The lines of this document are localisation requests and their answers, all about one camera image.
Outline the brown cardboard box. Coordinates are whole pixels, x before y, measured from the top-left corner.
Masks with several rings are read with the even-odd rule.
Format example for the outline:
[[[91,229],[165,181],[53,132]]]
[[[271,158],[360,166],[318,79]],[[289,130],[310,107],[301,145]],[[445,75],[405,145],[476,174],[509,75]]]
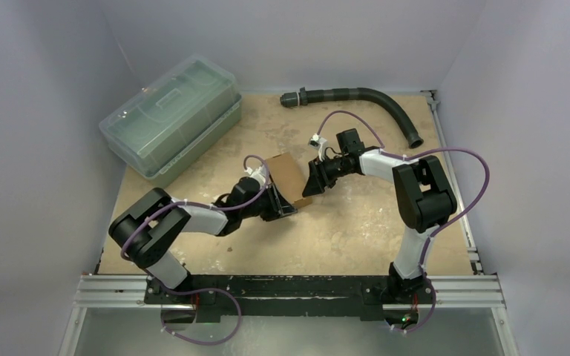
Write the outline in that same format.
[[[272,181],[287,202],[297,209],[312,204],[312,197],[302,195],[307,179],[289,152],[268,158],[266,164]]]

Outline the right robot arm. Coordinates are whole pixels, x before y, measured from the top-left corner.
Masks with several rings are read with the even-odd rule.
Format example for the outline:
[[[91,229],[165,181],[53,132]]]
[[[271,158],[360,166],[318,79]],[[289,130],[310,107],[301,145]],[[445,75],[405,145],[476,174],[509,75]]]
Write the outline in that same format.
[[[325,153],[325,138],[318,134],[310,138],[309,145],[318,155],[308,163],[309,178],[302,194],[322,194],[349,174],[378,177],[393,184],[405,230],[384,291],[393,300],[404,302],[425,284],[430,236],[456,213],[456,197],[435,156],[412,160],[391,157],[380,147],[365,146],[356,129],[338,133],[336,138],[340,151],[331,158]]]

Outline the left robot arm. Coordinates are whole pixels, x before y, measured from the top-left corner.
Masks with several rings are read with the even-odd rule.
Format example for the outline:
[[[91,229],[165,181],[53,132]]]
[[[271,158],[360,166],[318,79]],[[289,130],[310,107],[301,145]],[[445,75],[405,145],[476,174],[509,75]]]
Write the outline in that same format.
[[[175,200],[153,188],[110,224],[108,234],[122,258],[157,280],[171,302],[183,303],[191,296],[191,273],[170,251],[180,234],[225,237],[244,219],[271,222],[297,211],[274,183],[243,177],[212,204]]]

